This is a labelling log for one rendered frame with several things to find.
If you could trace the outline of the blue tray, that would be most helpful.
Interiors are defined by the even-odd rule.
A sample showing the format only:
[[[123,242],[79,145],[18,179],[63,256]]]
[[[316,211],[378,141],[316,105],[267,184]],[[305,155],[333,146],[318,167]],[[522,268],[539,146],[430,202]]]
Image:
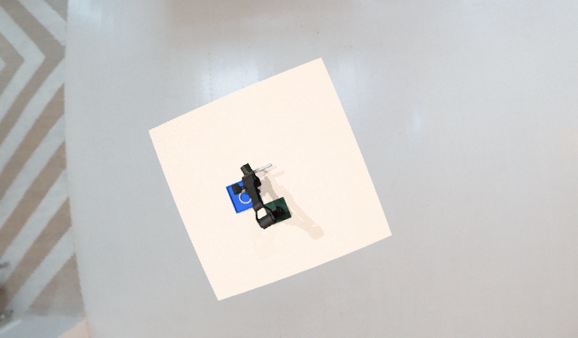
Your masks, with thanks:
[[[239,182],[237,182],[237,183],[235,183],[235,184],[239,184],[240,187],[243,186],[242,181],[239,181]],[[233,204],[233,208],[235,209],[236,214],[238,214],[238,213],[240,213],[240,212],[243,212],[243,211],[245,211],[245,210],[247,210],[247,209],[253,208],[253,207],[252,207],[252,206],[253,206],[253,205],[252,205],[252,202],[250,201],[250,198],[248,197],[248,194],[247,194],[247,193],[241,194],[241,200],[244,201],[244,202],[248,202],[248,201],[250,201],[250,202],[249,202],[249,203],[243,203],[243,202],[241,202],[240,199],[239,199],[239,194],[240,194],[240,193],[238,193],[238,194],[235,195],[234,192],[233,192],[233,189],[231,188],[232,185],[233,185],[233,184],[231,184],[230,186],[226,186],[226,189],[227,189],[227,193],[229,194],[230,200],[231,200],[231,202],[232,202],[232,204]]]

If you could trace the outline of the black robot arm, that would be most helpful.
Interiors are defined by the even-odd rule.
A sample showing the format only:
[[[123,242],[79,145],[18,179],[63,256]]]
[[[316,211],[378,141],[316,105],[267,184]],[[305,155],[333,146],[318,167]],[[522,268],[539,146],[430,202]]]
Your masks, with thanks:
[[[257,187],[260,186],[260,182],[258,177],[255,175],[254,171],[249,166],[249,164],[246,163],[245,165],[241,166],[240,170],[244,175],[242,176],[243,186],[247,188],[246,193],[248,194],[248,197],[251,199],[253,205],[252,207],[256,212],[256,221],[259,224],[259,226],[261,228],[266,229],[275,224],[276,221],[278,221],[279,219],[286,216],[282,206],[280,207],[276,206],[270,209],[261,202],[259,195],[260,190],[257,189]],[[268,210],[268,214],[264,215],[262,218],[259,219],[257,211],[260,210],[261,208]]]

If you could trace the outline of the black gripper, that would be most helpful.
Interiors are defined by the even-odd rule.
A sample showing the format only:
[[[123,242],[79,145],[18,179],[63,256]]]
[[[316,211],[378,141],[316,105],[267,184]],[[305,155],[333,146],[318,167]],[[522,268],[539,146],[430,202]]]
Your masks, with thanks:
[[[258,179],[259,179],[259,178],[258,178]],[[259,179],[259,182],[260,182],[260,179]],[[261,182],[260,182],[260,186],[261,186]],[[259,186],[259,187],[260,187],[260,186]],[[231,188],[233,189],[233,192],[234,192],[235,195],[238,194],[238,193],[242,193],[243,190],[247,190],[246,187],[244,187],[244,186],[240,187],[239,184],[234,184],[234,185],[232,185]],[[243,188],[243,189],[242,189],[242,188]]]

